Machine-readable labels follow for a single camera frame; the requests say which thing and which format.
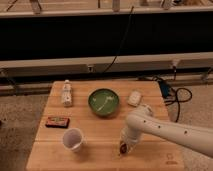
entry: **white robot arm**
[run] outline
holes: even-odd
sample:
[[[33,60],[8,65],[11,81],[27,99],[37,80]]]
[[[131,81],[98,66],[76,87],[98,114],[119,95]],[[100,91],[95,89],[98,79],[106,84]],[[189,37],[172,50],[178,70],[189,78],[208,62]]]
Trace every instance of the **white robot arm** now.
[[[148,105],[141,105],[127,116],[121,131],[121,153],[139,143],[141,133],[148,133],[213,157],[213,129],[161,121],[152,115]]]

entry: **concrete floor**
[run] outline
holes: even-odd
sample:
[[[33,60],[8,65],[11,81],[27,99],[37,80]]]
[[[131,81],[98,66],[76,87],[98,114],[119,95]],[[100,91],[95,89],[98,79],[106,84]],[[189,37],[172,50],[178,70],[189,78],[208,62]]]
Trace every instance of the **concrete floor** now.
[[[213,85],[190,86],[193,99],[181,105],[180,123],[213,128]],[[0,97],[0,171],[24,171],[48,95]],[[176,106],[168,107],[175,118]],[[212,171],[213,159],[182,148],[186,171]]]

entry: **wood grain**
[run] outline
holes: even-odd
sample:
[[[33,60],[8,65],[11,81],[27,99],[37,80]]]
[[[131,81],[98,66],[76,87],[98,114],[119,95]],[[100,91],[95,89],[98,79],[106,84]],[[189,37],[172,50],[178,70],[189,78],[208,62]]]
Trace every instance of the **wood grain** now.
[[[60,142],[35,142],[28,170],[181,170],[183,163],[176,145],[168,142],[140,143],[126,156],[118,155],[115,142],[87,142],[72,153]]]
[[[73,107],[61,104],[63,82],[55,82],[50,92],[35,142],[28,160],[28,171],[141,171],[184,170],[178,146],[156,136],[143,134],[141,142],[126,156],[118,156],[120,132],[125,118],[134,107],[126,100],[134,89],[143,94],[142,103],[151,106],[155,117],[169,120],[156,82],[140,81],[74,81]],[[114,115],[99,118],[88,106],[88,96],[98,88],[109,88],[120,98]],[[69,117],[69,128],[84,133],[82,151],[74,154],[61,143],[64,129],[46,128],[48,116]]]

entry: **green bowl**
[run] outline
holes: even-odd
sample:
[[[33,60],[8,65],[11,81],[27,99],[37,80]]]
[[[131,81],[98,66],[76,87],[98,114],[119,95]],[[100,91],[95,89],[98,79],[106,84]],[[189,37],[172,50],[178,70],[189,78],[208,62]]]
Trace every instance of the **green bowl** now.
[[[107,117],[118,108],[119,97],[110,89],[98,89],[89,96],[88,103],[95,114]]]

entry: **bowl rim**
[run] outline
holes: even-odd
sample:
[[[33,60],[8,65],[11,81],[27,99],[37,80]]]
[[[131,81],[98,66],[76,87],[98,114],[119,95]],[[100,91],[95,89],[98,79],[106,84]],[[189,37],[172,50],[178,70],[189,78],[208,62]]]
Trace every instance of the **bowl rim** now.
[[[96,92],[98,92],[98,91],[102,91],[102,90],[107,90],[107,91],[110,91],[110,92],[112,92],[115,96],[116,96],[116,98],[117,98],[117,104],[116,104],[116,106],[114,107],[114,110],[111,112],[111,113],[106,113],[106,114],[100,114],[100,113],[98,113],[97,111],[95,111],[94,110],[94,108],[92,107],[92,105],[91,105],[91,97],[96,93]],[[119,104],[120,104],[120,99],[119,99],[119,96],[118,96],[118,94],[115,92],[115,91],[113,91],[113,90],[111,90],[111,89],[109,89],[109,88],[98,88],[98,89],[96,89],[96,90],[94,90],[90,95],[89,95],[89,98],[88,98],[88,104],[89,104],[89,107],[90,107],[90,109],[92,110],[92,112],[93,113],[95,113],[96,115],[98,115],[98,116],[100,116],[100,117],[107,117],[107,116],[110,116],[110,115],[112,115],[116,110],[117,110],[117,108],[118,108],[118,106],[119,106]]]

